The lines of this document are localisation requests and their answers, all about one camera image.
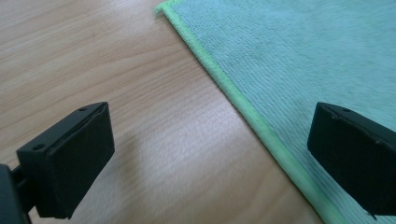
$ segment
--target green stitched border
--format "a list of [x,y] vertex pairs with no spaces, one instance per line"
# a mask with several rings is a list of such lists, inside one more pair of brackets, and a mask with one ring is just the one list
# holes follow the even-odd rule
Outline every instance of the green stitched border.
[[235,87],[212,56],[204,49],[195,35],[172,9],[174,4],[182,1],[183,0],[170,0],[159,4],[155,8],[155,13],[158,15],[160,12],[163,12],[168,18],[183,40],[188,44],[191,51],[198,58],[199,62],[224,91],[231,103],[241,112],[247,123],[265,143],[279,165],[301,190],[306,199],[316,208],[321,218],[326,223],[346,223],[344,217],[339,213],[332,202],[330,202],[329,198],[321,191],[303,166],[285,148],[282,142],[271,131],[266,121]]

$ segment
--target wooden table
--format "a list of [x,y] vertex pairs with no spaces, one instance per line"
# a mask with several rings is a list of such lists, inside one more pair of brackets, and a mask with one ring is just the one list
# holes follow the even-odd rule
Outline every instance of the wooden table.
[[0,162],[108,101],[116,153],[70,220],[320,223],[165,17],[162,0],[0,2]]

